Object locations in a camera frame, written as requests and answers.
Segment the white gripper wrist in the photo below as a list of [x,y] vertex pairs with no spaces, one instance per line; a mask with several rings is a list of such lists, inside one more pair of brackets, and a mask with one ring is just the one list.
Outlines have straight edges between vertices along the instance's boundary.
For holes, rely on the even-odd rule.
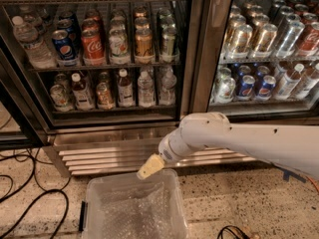
[[164,168],[164,162],[177,163],[198,151],[197,147],[187,144],[181,135],[181,129],[167,134],[159,143],[159,155],[152,154],[137,172],[144,180]]

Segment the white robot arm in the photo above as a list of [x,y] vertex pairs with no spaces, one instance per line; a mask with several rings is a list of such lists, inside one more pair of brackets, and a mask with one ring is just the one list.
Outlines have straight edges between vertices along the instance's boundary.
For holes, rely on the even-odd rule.
[[197,151],[222,147],[276,166],[319,178],[319,126],[232,123],[222,113],[195,113],[159,143],[139,169],[146,179],[168,163],[177,163]]

